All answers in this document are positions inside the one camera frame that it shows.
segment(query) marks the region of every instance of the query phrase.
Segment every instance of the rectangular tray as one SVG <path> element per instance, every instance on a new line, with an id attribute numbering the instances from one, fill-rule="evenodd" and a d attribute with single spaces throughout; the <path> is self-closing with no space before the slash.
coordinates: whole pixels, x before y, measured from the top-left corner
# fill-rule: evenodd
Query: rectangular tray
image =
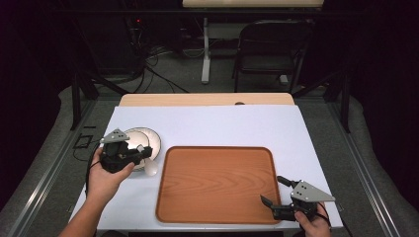
<path id="1" fill-rule="evenodd" d="M 281 204 L 267 148 L 174 146 L 166 153 L 156 216 L 168 223 L 279 223 L 260 195 Z"/>

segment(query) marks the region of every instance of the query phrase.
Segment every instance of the forearm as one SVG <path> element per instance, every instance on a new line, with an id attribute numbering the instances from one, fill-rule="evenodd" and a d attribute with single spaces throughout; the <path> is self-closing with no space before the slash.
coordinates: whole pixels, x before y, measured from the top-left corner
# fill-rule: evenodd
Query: forearm
<path id="1" fill-rule="evenodd" d="M 92 237 L 105 206 L 86 200 L 59 236 Z"/>

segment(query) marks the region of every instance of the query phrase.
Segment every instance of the chair seat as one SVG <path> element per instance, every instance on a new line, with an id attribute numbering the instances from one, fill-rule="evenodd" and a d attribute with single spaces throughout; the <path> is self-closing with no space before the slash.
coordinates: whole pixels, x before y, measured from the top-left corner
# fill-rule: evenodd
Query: chair seat
<path id="1" fill-rule="evenodd" d="M 293 69 L 288 55 L 246 55 L 240 63 L 243 72 L 293 72 Z"/>

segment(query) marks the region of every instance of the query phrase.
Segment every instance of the desk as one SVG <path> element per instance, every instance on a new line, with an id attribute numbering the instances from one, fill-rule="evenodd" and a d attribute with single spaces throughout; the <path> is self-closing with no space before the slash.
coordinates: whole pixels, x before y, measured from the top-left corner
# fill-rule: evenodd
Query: desk
<path id="1" fill-rule="evenodd" d="M 231 106 L 236 102 L 246 105 Z M 145 126 L 160 136 L 155 161 L 159 173 L 147 177 L 133 172 L 108 203 L 98 225 L 140 231 L 273 231 L 299 228 L 291 221 L 275 225 L 162 223 L 155 217 L 161 169 L 166 151 L 176 145 L 264 146 L 271 150 L 277 174 L 303 179 L 330 194 L 317 156 L 299 112 L 289 94 L 125 95 L 115 108 L 106 133 Z M 291 189 L 279 184 L 283 204 L 291 203 Z M 84 202 L 84 190 L 73 214 Z M 326 202 L 334 228 L 342 227 L 336 205 Z"/>
<path id="2" fill-rule="evenodd" d="M 184 0 L 182 4 L 184 8 L 321 8 L 323 0 Z M 203 84 L 210 81 L 209 39 L 238 39 L 246 25 L 210 24 L 208 18 L 204 18 L 204 64 L 201 79 Z"/>

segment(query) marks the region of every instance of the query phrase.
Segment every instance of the person's left hand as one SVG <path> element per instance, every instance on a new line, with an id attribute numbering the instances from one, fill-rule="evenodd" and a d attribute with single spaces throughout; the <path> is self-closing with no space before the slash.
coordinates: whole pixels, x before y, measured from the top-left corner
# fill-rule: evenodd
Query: person's left hand
<path id="1" fill-rule="evenodd" d="M 99 162 L 102 150 L 102 148 L 98 148 L 93 156 L 93 166 L 90 168 L 89 190 L 86 201 L 91 200 L 96 204 L 105 206 L 114 197 L 120 187 L 120 183 L 132 172 L 134 164 L 132 162 L 129 163 L 115 174 L 109 173 L 102 168 Z"/>

